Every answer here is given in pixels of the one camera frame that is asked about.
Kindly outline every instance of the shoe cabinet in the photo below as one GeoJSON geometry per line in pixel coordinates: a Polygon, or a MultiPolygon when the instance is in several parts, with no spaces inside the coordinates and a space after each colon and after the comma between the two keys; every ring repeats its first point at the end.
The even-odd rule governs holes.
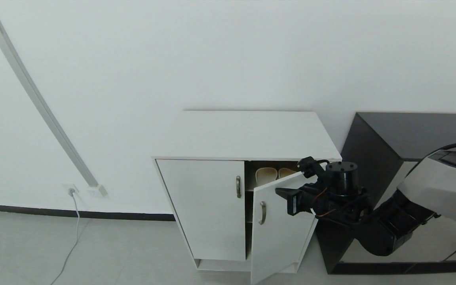
{"type": "Polygon", "coordinates": [[[249,271],[251,283],[295,273],[317,220],[290,216],[275,188],[314,182],[297,172],[258,185],[262,167],[298,171],[297,161],[340,161],[314,112],[184,111],[152,162],[198,270],[249,271]]]}

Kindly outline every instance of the gray tile floor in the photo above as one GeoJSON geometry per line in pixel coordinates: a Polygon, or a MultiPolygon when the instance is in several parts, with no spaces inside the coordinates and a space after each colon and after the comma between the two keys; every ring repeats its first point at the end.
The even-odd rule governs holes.
{"type": "MultiPolygon", "coordinates": [[[[48,285],[75,239],[76,218],[0,212],[0,285],[48,285]]],[[[198,273],[175,222],[81,219],[82,236],[57,285],[243,285],[249,274],[198,273]]],[[[327,275],[315,237],[298,274],[262,285],[456,284],[456,274],[327,275]]]]}

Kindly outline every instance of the cabinet handle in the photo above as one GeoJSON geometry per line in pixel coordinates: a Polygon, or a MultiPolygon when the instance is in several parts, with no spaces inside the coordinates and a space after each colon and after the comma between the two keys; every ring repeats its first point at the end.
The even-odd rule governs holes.
{"type": "Polygon", "coordinates": [[[263,223],[265,222],[265,218],[266,218],[266,204],[265,202],[260,202],[260,205],[261,205],[261,220],[258,221],[258,223],[260,225],[263,225],[263,223]]]}
{"type": "Polygon", "coordinates": [[[237,189],[237,198],[242,197],[242,194],[240,193],[240,176],[237,176],[235,179],[235,187],[237,189]]]}

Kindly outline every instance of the shoe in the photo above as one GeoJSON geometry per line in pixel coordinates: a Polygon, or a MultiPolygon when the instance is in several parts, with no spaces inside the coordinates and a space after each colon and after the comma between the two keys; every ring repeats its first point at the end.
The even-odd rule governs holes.
{"type": "Polygon", "coordinates": [[[272,167],[259,168],[256,171],[256,186],[261,186],[277,179],[277,170],[272,167]]]}
{"type": "Polygon", "coordinates": [[[278,179],[281,179],[282,177],[286,177],[288,175],[292,175],[293,173],[296,173],[296,171],[291,170],[289,168],[281,168],[279,169],[278,179]]]}

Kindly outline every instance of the black furniture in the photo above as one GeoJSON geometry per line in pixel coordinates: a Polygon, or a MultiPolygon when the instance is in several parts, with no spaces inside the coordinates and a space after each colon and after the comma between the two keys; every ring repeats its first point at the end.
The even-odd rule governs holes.
{"type": "MultiPolygon", "coordinates": [[[[379,205],[429,152],[456,143],[456,114],[357,112],[341,155],[358,164],[359,183],[379,205]]],[[[456,222],[420,226],[390,256],[372,256],[342,226],[320,221],[318,240],[329,274],[456,272],[456,222]]]]}

